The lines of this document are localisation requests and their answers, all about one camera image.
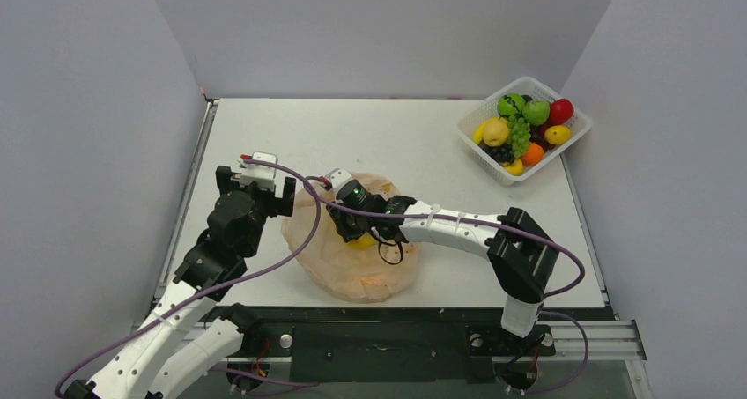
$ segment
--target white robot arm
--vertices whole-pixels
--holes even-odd
[[[354,215],[327,207],[344,241],[370,233],[375,239],[394,242],[427,242],[482,256],[491,262],[507,299],[501,327],[525,337],[536,323],[544,303],[544,288],[552,274],[558,252],[528,239],[504,233],[488,225],[464,224],[463,218],[501,223],[549,240],[547,234],[524,211],[509,209],[506,215],[466,214],[443,210],[407,196],[385,200],[372,195],[350,173],[336,168],[323,178],[337,203],[356,211],[380,214],[428,215],[429,218],[376,218]],[[433,219],[434,214],[452,219]]]
[[[251,158],[277,163],[277,158],[271,154],[255,153]],[[274,168],[257,164],[243,167],[240,174],[225,166],[216,171],[221,196],[208,217],[209,228],[187,253],[175,272],[176,278],[143,325],[157,319],[162,320],[161,324],[125,344],[87,383],[74,381],[65,391],[66,398],[175,398],[214,364],[239,350],[248,330],[247,318],[241,317],[237,322],[230,315],[224,315],[172,356],[189,330],[223,298],[225,290],[198,299],[167,318],[161,315],[202,289],[243,275],[247,268],[244,258],[256,253],[266,218],[292,214],[295,180],[286,178],[283,195],[277,198]],[[335,202],[348,211],[378,213],[379,216],[430,216],[425,219],[377,218],[376,214],[360,216],[328,205],[337,232],[346,242],[370,233],[379,240],[428,242],[482,256],[491,262],[507,292],[501,319],[503,329],[518,337],[525,337],[532,330],[544,303],[544,288],[557,252],[497,228],[461,221],[469,218],[500,222],[549,239],[524,211],[510,209],[501,216],[467,215],[407,196],[385,200],[370,194],[341,169],[333,170],[322,179],[326,187],[334,191]],[[434,219],[434,214],[453,219]]]

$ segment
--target cable tie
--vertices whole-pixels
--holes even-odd
[[[435,242],[435,239],[431,236],[431,223],[433,223],[433,216],[436,215],[436,213],[439,211],[441,211],[441,206],[437,203],[433,204],[431,206],[431,213],[428,214],[428,219],[425,222],[425,229],[428,231],[428,236],[433,242]]]
[[[462,221],[462,217],[466,216],[466,212],[460,212],[456,215],[456,225],[454,226],[454,236],[456,236],[456,232],[459,231],[459,222]]]
[[[156,316],[156,319],[158,319],[159,321],[161,321],[163,324],[166,324],[171,329],[171,331],[176,332],[176,327],[169,320],[163,318],[161,316],[161,314],[159,314],[159,313],[157,313],[155,311],[152,311],[152,312],[153,312],[153,315]]]

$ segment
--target white plastic basket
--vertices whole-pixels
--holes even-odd
[[[571,146],[571,144],[576,142],[583,134],[591,129],[591,119],[579,111],[576,106],[573,106],[575,111],[573,117],[564,123],[564,125],[571,130],[571,138],[564,144],[556,147],[554,150],[545,153],[539,164],[532,166],[521,176],[514,176],[507,172],[506,169],[504,169],[494,159],[490,158],[485,151],[481,150],[479,146],[472,142],[472,134],[475,133],[477,127],[479,127],[485,120],[498,115],[498,101],[501,96],[507,93],[530,95],[535,100],[546,100],[549,102],[562,98],[557,92],[548,88],[546,85],[541,84],[538,80],[525,76],[516,79],[514,82],[506,85],[506,87],[488,97],[456,124],[456,132],[459,135],[459,138],[464,142],[465,151],[467,151],[486,172],[498,179],[500,184],[504,186],[509,186],[516,181],[524,181],[528,179],[532,174],[538,172],[545,164],[549,163],[551,159],[555,159],[565,151],[566,148]]]

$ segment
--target bolt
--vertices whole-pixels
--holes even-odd
[[[552,346],[554,340],[552,340],[552,335],[550,333],[545,333],[544,337],[542,338],[542,346],[547,346],[548,348]]]
[[[479,348],[483,345],[483,337],[478,333],[472,334],[472,336],[470,336],[470,344],[473,348]]]
[[[293,337],[291,335],[285,334],[280,337],[280,347],[283,349],[288,349],[293,344]]]

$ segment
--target gray wall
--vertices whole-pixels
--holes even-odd
[[[747,3],[613,0],[562,93],[610,298],[657,397],[746,397]]]
[[[156,0],[211,97],[559,90],[610,0]]]
[[[203,111],[153,0],[0,0],[2,397],[143,316]]]

